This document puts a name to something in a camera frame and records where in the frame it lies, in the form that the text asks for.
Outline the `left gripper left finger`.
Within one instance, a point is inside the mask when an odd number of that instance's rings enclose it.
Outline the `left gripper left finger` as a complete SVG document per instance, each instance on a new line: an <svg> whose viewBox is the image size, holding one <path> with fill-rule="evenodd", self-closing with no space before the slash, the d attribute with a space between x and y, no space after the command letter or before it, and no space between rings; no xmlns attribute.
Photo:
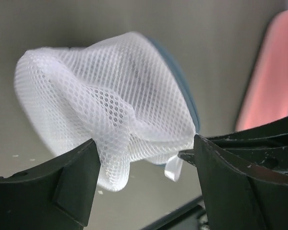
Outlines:
<svg viewBox="0 0 288 230"><path fill-rule="evenodd" d="M0 177L0 230L82 230L100 160L93 140L8 178Z"/></svg>

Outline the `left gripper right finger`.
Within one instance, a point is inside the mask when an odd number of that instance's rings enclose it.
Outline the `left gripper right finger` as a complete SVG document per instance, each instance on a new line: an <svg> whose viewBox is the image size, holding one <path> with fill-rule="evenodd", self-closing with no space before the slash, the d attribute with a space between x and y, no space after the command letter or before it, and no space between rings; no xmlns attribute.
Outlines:
<svg viewBox="0 0 288 230"><path fill-rule="evenodd" d="M288 116L223 136L194 137L179 157L197 168L212 230L288 230Z"/></svg>

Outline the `white mesh laundry bag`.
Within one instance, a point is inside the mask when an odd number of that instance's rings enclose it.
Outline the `white mesh laundry bag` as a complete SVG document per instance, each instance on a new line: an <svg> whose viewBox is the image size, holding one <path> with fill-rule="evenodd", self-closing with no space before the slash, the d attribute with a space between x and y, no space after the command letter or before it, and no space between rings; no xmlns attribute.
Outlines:
<svg viewBox="0 0 288 230"><path fill-rule="evenodd" d="M176 181L178 153L200 129L189 86L156 40L128 32L89 47L42 47L18 60L14 90L33 129L55 155L93 139L98 185L122 190L130 164L165 165Z"/></svg>

